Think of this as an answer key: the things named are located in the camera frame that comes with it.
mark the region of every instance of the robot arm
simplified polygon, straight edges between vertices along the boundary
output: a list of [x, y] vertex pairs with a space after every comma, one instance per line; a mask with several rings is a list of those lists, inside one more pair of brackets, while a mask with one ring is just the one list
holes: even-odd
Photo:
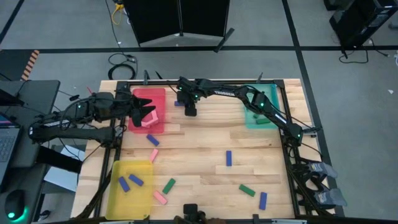
[[[260, 92], [250, 86], [220, 85], [207, 79], [195, 79], [190, 81], [180, 77], [177, 84], [177, 101], [185, 105], [186, 116], [196, 116], [195, 103], [201, 97], [222, 95], [240, 99], [245, 107], [256, 114], [265, 115], [276, 126], [283, 130], [292, 146], [300, 146], [303, 138], [303, 129], [300, 125], [285, 119], [272, 105], [264, 92]], [[249, 101], [248, 93], [253, 94]]]
[[40, 119], [29, 127], [29, 137], [38, 143], [54, 138], [94, 139], [101, 144], [111, 143], [115, 135], [112, 127], [80, 129], [71, 127], [71, 124], [129, 116], [135, 126], [141, 126], [141, 119], [155, 109], [155, 106], [145, 106], [152, 100], [135, 97], [129, 90], [118, 92], [121, 94], [117, 100], [112, 93], [93, 93], [90, 97], [73, 102], [65, 111], [39, 116]]

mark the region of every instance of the laptop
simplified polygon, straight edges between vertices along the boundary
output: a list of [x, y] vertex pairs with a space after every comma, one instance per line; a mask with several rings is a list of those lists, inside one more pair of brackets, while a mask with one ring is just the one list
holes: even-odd
[[6, 174], [20, 133], [21, 127], [0, 112], [0, 183]]

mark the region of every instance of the floor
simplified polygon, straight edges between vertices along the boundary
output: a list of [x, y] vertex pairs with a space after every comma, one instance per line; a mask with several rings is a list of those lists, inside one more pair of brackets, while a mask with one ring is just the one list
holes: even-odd
[[[294, 22], [296, 44], [284, 3], [289, 5]], [[17, 1], [2, 1], [0, 29], [16, 5]], [[398, 14], [373, 35], [374, 43], [385, 45], [384, 52], [390, 57], [370, 50], [367, 64], [338, 61], [341, 52], [331, 47], [338, 46], [328, 23], [332, 14], [326, 11], [322, 0], [231, 0], [228, 27], [235, 28], [235, 32], [226, 45], [268, 48], [224, 50], [218, 54], [137, 52], [138, 44], [126, 24], [126, 16], [115, 32], [121, 47], [130, 47], [131, 54], [138, 58], [138, 79], [143, 78], [144, 70], [153, 78], [155, 71], [164, 78], [257, 78], [261, 72], [263, 78], [301, 78], [306, 83], [313, 117], [319, 116], [322, 122], [330, 158], [339, 173], [337, 185], [348, 202], [345, 215], [397, 220], [398, 177], [394, 171], [398, 169], [398, 67], [393, 55], [398, 49], [398, 31], [387, 26], [398, 21]], [[216, 45], [218, 41], [212, 37], [170, 36], [142, 46], [203, 46]], [[331, 48], [303, 48], [296, 52], [297, 44]], [[95, 0], [25, 0], [0, 43], [0, 49], [42, 49], [30, 79], [60, 80], [61, 90], [81, 96], [89, 94], [87, 87], [96, 91], [100, 81], [108, 79], [111, 65], [107, 59], [112, 53], [106, 49], [116, 47], [106, 5]], [[349, 56], [349, 60], [364, 59], [363, 51]], [[117, 79], [130, 76], [128, 70], [115, 72]], [[58, 94], [56, 106], [64, 109], [68, 104], [68, 97]], [[44, 208], [53, 210], [49, 220], [68, 218], [71, 204], [57, 203], [63, 197], [71, 195], [54, 195], [45, 202]]]

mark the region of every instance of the yellow bin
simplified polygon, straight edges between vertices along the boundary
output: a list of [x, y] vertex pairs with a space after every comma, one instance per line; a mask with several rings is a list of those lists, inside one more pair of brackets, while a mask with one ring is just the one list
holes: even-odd
[[[143, 220], [152, 206], [153, 167], [150, 161], [116, 161], [112, 168], [107, 220]], [[129, 179], [130, 174], [144, 181], [140, 187]], [[119, 183], [124, 177], [130, 190], [124, 192]]]

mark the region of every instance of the yellow cable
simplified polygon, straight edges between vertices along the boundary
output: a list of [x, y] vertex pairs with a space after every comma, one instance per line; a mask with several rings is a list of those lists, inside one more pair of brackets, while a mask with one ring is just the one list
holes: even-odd
[[[115, 25], [119, 25], [120, 24], [120, 22], [122, 21], [122, 9], [124, 8], [124, 5], [122, 5], [122, 4], [115, 4], [115, 9], [114, 9], [114, 11], [113, 11], [113, 13], [112, 13], [112, 22], [113, 22], [113, 24], [115, 24]], [[115, 22], [114, 21], [114, 14], [117, 12], [117, 11], [120, 11], [120, 20], [119, 20], [119, 22]]]

